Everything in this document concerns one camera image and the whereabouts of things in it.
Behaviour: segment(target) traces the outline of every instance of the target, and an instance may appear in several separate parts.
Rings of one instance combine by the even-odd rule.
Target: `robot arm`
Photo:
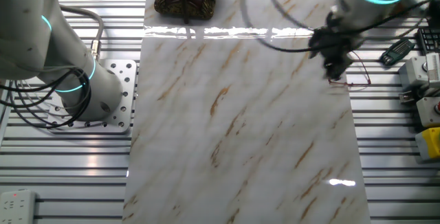
[[[362,34],[341,34],[341,32],[362,29],[381,21],[400,1],[335,0],[335,5],[327,16],[327,26],[315,32],[309,42],[311,47],[334,45],[335,41],[341,44],[319,51],[324,56],[324,68],[327,70],[328,78],[338,80],[353,62],[347,53],[357,49],[364,42]]]

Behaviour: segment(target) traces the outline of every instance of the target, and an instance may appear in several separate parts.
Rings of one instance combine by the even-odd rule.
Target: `power outlet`
[[[19,190],[0,195],[0,224],[32,224],[35,192]]]

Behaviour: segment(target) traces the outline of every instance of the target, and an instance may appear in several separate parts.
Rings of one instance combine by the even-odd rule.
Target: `metal bracket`
[[[413,91],[407,91],[405,93],[399,93],[400,104],[413,104],[415,103]]]
[[[102,121],[81,122],[75,121],[73,125],[60,128],[51,128],[54,134],[123,134],[130,129],[131,110],[133,108],[133,97],[135,90],[135,79],[137,72],[136,62],[133,60],[100,60],[100,64],[118,76],[122,84],[122,99],[117,109]],[[62,106],[61,98],[57,94],[52,96],[52,104]],[[62,123],[69,117],[64,109],[51,105],[51,113],[66,114],[65,117],[49,115],[48,122]]]

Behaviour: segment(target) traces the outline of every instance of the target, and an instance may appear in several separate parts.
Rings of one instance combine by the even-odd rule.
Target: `brown veining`
[[[272,134],[272,135],[270,136],[269,140],[266,142],[266,146],[269,145],[270,140],[273,138],[273,136],[274,136],[274,134]]]
[[[349,166],[350,162],[348,161],[347,163],[345,163],[341,169],[341,171],[338,173],[338,175],[336,176],[337,179],[340,179],[342,176],[342,173],[344,173],[345,169],[347,169],[347,166]]]
[[[235,213],[228,219],[228,222],[226,224],[233,224],[235,217],[237,216],[237,214],[240,212],[240,208],[237,208]]]
[[[211,154],[211,165],[213,165],[215,168],[217,166],[219,166],[219,162],[217,161],[217,155],[219,154],[220,151],[220,144],[222,143],[222,141],[220,141],[214,148],[214,151]]]
[[[330,223],[332,222],[332,220],[336,219],[336,217],[338,216],[339,210],[341,209],[341,207],[338,207],[335,211],[335,214],[333,215],[333,218],[330,220]]]
[[[178,50],[178,49],[180,49],[180,47],[184,46],[184,44],[186,43],[186,41],[188,41],[188,40],[185,40],[183,43],[181,43],[181,44],[179,45],[179,47],[178,47],[176,50]]]
[[[229,52],[229,56],[228,59],[226,59],[225,63],[223,64],[223,66],[221,66],[222,69],[226,68],[226,66],[228,66],[229,61],[231,60],[231,58],[234,56],[235,53],[238,52],[241,44],[243,43],[243,41],[238,42],[235,47],[233,49],[231,49],[231,51]]]
[[[240,115],[243,115],[243,114],[245,113],[245,111],[246,111],[246,107],[243,108],[243,110],[240,111],[240,113],[237,114],[237,115],[234,117],[234,119],[232,120],[231,124],[229,125],[228,130],[226,131],[225,136],[228,136],[229,133],[231,133],[232,129],[234,128],[234,123],[235,123],[235,121],[237,120],[237,118],[239,118]]]
[[[309,203],[309,205],[305,208],[304,212],[302,213],[301,220],[303,220],[303,219],[306,217],[306,215],[307,215],[307,213],[308,213],[308,211],[309,211],[311,205],[314,204],[314,202],[316,201],[316,199],[317,199],[317,197],[315,197],[313,200],[311,200],[311,202]]]
[[[291,5],[290,6],[290,8],[288,8],[287,10],[286,10],[286,13],[290,13],[290,11],[292,10],[292,9],[294,9],[296,7],[296,3],[294,3],[293,5]]]
[[[179,79],[184,75],[185,67],[186,67],[186,64],[185,64],[184,68],[181,70],[181,75],[176,78],[176,80],[171,85],[171,87],[169,87],[157,100],[163,100],[170,93],[170,91],[173,89],[173,87],[176,85],[176,83],[179,81]]]
[[[273,102],[275,102],[277,99],[279,99],[282,94],[289,88],[289,85],[287,85],[271,102],[270,104],[272,104]]]
[[[193,58],[192,62],[190,65],[193,65],[193,63],[200,57],[201,53],[203,52],[203,50],[205,49],[206,44],[203,44],[199,47],[199,49],[197,49],[197,55],[195,55],[195,57]]]
[[[247,51],[244,63],[247,63],[249,60],[250,50]]]
[[[290,1],[291,1],[291,0],[287,0],[287,1],[285,1],[285,2],[283,3],[283,5],[288,4]]]
[[[303,58],[301,59],[300,63],[299,63],[298,66],[296,67],[296,69],[293,70],[293,72],[291,73],[291,75],[290,75],[290,78],[291,78],[291,79],[294,77],[294,75],[295,75],[296,73],[298,73],[298,72],[300,71],[300,69],[303,67],[305,61],[308,60],[309,55],[310,55],[309,52],[307,52],[307,53],[304,54]]]
[[[296,162],[295,165],[295,169],[298,168],[298,166],[301,164],[301,162],[303,161],[303,159],[307,156],[307,154],[310,152],[311,148],[313,148],[315,142],[311,142],[309,148],[302,154],[302,156],[300,157],[300,159],[298,160],[298,162]]]
[[[310,18],[310,16],[315,12],[316,8],[319,7],[319,3],[315,5],[315,7],[310,11],[310,13],[305,17],[305,19]]]
[[[217,95],[217,98],[215,98],[214,103],[212,103],[211,112],[210,112],[211,113],[211,117],[215,114],[215,107],[217,107],[217,105],[218,105],[218,101],[219,101],[220,96],[223,96],[223,95],[227,94],[230,87],[231,87],[231,85],[229,85],[228,87],[225,87],[222,90],[220,90],[219,95]]]
[[[330,167],[329,171],[328,171],[327,174],[323,177],[323,179],[326,179],[328,176],[330,176],[332,172],[333,172],[333,168]]]
[[[228,18],[226,18],[225,22],[230,22],[232,20],[232,17],[234,17],[236,12],[237,11],[234,11]]]

